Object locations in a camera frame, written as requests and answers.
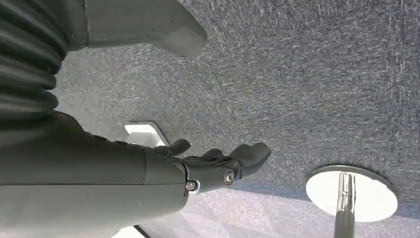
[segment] screw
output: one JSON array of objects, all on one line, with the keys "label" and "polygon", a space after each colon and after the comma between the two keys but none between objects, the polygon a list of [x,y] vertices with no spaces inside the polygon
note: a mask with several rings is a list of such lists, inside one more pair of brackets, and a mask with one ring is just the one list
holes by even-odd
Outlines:
[{"label": "screw", "polygon": [[226,171],[226,174],[224,175],[224,183],[226,185],[231,185],[234,180],[235,180],[235,173],[232,170]]},{"label": "screw", "polygon": [[194,191],[196,189],[196,187],[197,187],[197,184],[194,181],[188,181],[187,184],[185,185],[185,188],[188,191]]}]

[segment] robotic hand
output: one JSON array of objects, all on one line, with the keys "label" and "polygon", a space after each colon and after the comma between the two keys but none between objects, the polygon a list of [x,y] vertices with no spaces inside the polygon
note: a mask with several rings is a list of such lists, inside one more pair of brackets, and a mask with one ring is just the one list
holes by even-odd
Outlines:
[{"label": "robotic hand", "polygon": [[165,160],[182,164],[186,173],[186,189],[190,193],[201,193],[231,185],[244,176],[251,175],[269,158],[271,151],[264,143],[253,146],[240,145],[228,156],[219,149],[211,149],[201,157],[176,159],[190,148],[187,140],[178,140],[171,146],[160,146],[154,150]]},{"label": "robotic hand", "polygon": [[111,142],[54,110],[47,90],[68,50],[144,42],[197,54],[207,34],[177,0],[1,0],[0,13],[0,236],[77,237],[139,224],[268,159],[262,143],[178,159],[185,140]]}]

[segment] chrome pole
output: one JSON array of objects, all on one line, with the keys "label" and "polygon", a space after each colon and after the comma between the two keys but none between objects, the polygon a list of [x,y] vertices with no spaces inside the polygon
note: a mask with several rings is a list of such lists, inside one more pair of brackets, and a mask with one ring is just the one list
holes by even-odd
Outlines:
[{"label": "chrome pole", "polygon": [[354,238],[355,232],[355,176],[340,173],[337,213],[335,216],[335,238]]}]

